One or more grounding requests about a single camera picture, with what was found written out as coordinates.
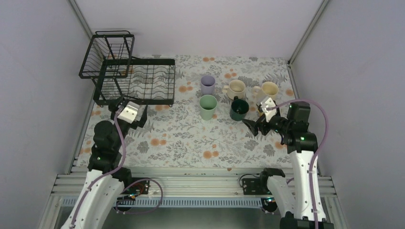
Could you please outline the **dark green ceramic mug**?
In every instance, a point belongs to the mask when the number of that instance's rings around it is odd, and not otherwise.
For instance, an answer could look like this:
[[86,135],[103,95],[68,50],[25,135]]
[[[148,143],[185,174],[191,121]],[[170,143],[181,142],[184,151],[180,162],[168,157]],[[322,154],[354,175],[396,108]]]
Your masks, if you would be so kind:
[[249,104],[244,99],[240,99],[237,96],[231,103],[230,117],[234,121],[242,121],[245,119],[246,114],[249,111]]

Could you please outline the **cream ceramic mug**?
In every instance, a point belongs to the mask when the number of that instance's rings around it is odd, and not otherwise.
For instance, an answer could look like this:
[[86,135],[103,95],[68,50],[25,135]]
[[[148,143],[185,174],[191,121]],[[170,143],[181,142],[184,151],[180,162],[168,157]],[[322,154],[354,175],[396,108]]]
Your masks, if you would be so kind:
[[222,91],[231,100],[234,100],[235,97],[243,99],[245,97],[246,85],[241,80],[232,80],[228,85],[222,88]]

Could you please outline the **mint green plastic cup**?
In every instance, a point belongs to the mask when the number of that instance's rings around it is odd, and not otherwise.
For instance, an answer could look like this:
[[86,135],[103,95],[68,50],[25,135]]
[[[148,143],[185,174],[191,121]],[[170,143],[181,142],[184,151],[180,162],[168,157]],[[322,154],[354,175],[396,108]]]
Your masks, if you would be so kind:
[[217,107],[217,100],[213,95],[203,95],[199,100],[200,116],[203,120],[212,119]]

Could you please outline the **lavender plastic cup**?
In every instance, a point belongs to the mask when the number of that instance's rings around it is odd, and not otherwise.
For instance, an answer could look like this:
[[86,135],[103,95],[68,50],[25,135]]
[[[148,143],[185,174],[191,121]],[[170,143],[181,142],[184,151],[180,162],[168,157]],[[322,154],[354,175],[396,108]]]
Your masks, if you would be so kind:
[[202,95],[212,95],[215,90],[216,79],[211,75],[204,75],[201,78]]

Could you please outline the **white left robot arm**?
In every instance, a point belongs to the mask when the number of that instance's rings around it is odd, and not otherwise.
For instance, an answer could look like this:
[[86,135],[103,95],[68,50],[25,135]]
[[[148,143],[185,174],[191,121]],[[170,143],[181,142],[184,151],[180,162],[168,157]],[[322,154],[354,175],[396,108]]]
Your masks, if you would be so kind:
[[63,229],[100,229],[120,193],[133,187],[126,159],[125,137],[130,129],[142,128],[147,108],[123,95],[110,102],[111,120],[94,127],[93,146],[85,183]]

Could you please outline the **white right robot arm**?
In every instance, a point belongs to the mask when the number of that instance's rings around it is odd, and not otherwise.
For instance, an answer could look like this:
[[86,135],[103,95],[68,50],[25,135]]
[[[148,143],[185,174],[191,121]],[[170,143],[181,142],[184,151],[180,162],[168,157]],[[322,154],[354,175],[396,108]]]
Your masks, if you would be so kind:
[[281,214],[281,229],[332,229],[327,221],[319,191],[317,160],[322,143],[309,131],[310,105],[312,100],[294,99],[281,103],[288,105],[288,114],[282,117],[279,105],[272,98],[263,99],[258,109],[262,112],[257,121],[244,119],[243,123],[254,136],[275,131],[281,136],[281,144],[287,146],[293,167],[295,191],[288,188],[282,169],[265,168],[260,173],[259,189],[272,194]]

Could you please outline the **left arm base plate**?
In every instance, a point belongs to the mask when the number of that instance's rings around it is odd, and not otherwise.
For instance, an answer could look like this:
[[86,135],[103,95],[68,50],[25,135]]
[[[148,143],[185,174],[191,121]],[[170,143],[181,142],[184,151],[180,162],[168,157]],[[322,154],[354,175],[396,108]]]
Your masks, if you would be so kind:
[[149,192],[150,181],[143,180],[136,184],[133,184],[130,188],[128,188],[124,193],[128,195],[146,195]]

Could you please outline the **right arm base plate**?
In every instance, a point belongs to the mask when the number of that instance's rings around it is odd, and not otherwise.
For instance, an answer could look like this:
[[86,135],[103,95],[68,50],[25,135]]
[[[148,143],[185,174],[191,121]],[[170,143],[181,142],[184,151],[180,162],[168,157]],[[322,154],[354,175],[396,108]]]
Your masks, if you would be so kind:
[[247,196],[270,195],[271,192],[259,178],[242,178],[243,194]]

